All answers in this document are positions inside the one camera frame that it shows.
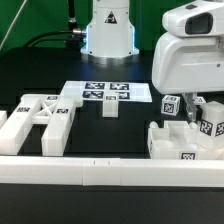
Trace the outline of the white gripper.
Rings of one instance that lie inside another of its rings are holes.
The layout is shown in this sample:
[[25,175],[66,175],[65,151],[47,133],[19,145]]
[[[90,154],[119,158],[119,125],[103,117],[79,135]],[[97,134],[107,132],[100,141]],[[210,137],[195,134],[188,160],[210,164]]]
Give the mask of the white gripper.
[[196,121],[199,92],[224,91],[224,0],[194,0],[165,12],[152,83],[162,94],[183,93],[186,112]]

